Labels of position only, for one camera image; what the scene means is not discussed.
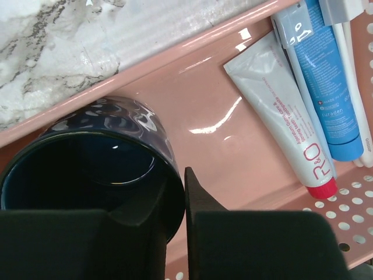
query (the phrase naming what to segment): pink plastic tray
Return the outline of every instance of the pink plastic tray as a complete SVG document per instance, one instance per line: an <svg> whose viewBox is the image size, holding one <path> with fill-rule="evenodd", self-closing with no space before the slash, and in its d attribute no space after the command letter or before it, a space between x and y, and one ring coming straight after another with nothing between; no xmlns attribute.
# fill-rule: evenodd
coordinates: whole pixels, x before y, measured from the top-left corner
<svg viewBox="0 0 373 280"><path fill-rule="evenodd" d="M192 166L204 188L225 207L319 212L327 217L339 242L349 248L345 257L350 267L372 258L373 170L338 162L340 193L331 201L311 198L222 67L271 31L271 14L295 2L267 1L0 133L0 146L13 142L0 149L0 170L53 119L101 96L128 96L147 103L160 117L181 176L184 167ZM370 21L373 17L360 16L353 30L365 32L355 51L361 93L373 128ZM188 278L186 240L183 223L167 248L169 279Z"/></svg>

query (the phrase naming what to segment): marble wall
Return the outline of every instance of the marble wall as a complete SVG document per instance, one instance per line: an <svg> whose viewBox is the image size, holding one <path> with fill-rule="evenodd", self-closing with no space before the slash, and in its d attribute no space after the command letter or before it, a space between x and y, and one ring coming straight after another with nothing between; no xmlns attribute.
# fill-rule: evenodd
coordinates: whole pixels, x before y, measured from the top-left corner
<svg viewBox="0 0 373 280"><path fill-rule="evenodd" d="M0 0L0 130L265 0Z"/></svg>

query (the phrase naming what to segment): tube label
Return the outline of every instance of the tube label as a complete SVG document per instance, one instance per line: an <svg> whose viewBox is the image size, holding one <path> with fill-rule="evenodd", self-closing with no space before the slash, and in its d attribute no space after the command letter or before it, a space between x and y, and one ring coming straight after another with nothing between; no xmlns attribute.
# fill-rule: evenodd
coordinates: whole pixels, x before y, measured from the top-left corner
<svg viewBox="0 0 373 280"><path fill-rule="evenodd" d="M346 76L331 26L325 26L319 2L306 0L315 35L295 46L308 90L329 144L359 136Z"/></svg>
<svg viewBox="0 0 373 280"><path fill-rule="evenodd" d="M329 182L330 163L274 33L224 68L271 132L300 182L307 187Z"/></svg>

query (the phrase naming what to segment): dark blue mug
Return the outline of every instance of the dark blue mug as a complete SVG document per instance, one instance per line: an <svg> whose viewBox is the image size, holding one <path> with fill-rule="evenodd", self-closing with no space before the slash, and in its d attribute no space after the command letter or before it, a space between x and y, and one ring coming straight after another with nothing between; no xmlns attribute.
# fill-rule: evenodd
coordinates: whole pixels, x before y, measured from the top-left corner
<svg viewBox="0 0 373 280"><path fill-rule="evenodd" d="M99 99L53 123L8 163L0 188L3 210L108 212L130 203L139 190L159 188L168 241L185 209L184 188L160 120L125 97Z"/></svg>

